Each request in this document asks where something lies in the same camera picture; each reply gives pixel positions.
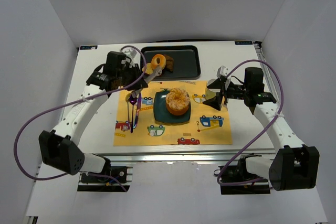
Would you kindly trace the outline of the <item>orange bundt cake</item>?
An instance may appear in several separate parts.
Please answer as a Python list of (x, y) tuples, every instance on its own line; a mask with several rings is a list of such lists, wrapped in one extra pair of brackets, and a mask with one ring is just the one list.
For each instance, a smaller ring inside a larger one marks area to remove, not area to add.
[(176, 116), (183, 115), (190, 108), (190, 97), (186, 90), (174, 88), (166, 95), (167, 110)]

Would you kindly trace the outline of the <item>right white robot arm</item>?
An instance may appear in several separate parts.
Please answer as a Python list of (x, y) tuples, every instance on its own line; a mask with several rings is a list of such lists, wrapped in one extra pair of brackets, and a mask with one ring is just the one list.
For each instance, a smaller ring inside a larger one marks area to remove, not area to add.
[(241, 84), (233, 84), (228, 74), (228, 68), (221, 66), (218, 69), (217, 79), (207, 86), (208, 89), (216, 89), (217, 93), (204, 104), (219, 110), (230, 99), (242, 100), (263, 126), (276, 155), (268, 159), (258, 154), (239, 153), (235, 156), (237, 166), (229, 171), (226, 164), (217, 176), (218, 183), (221, 186), (236, 186), (265, 179), (276, 191), (314, 188), (320, 154), (316, 147), (307, 146), (297, 137), (280, 115), (275, 97), (264, 91), (262, 68), (246, 68)]

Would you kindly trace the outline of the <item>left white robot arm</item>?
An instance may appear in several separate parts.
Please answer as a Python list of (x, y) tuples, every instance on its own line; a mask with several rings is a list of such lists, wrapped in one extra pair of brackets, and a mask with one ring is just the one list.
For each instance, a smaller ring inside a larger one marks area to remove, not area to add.
[(38, 140), (43, 163), (66, 174), (106, 174), (108, 159), (83, 153), (78, 144), (87, 125), (113, 91), (140, 90), (148, 84), (139, 65), (134, 61), (138, 51), (124, 47), (107, 54), (104, 64), (96, 67), (86, 81), (78, 104), (51, 131), (42, 131)]

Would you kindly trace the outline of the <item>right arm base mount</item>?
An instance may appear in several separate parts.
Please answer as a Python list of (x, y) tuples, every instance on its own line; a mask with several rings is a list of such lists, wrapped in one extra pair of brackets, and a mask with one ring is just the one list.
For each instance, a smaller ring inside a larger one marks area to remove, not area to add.
[[(258, 176), (246, 171), (246, 159), (248, 157), (261, 157), (254, 153), (242, 155), (236, 165), (229, 165), (220, 178), (222, 183), (246, 182), (257, 179)], [(221, 195), (262, 195), (270, 194), (271, 187), (268, 180), (262, 179), (257, 182), (245, 183), (234, 186), (220, 186)]]

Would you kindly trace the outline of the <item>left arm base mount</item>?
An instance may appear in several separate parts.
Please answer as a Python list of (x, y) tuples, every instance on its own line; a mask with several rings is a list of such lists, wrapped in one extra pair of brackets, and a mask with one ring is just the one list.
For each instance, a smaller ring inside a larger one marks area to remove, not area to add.
[(78, 192), (125, 193), (132, 182), (132, 167), (112, 166), (107, 171), (107, 177), (98, 177), (81, 174), (79, 177)]

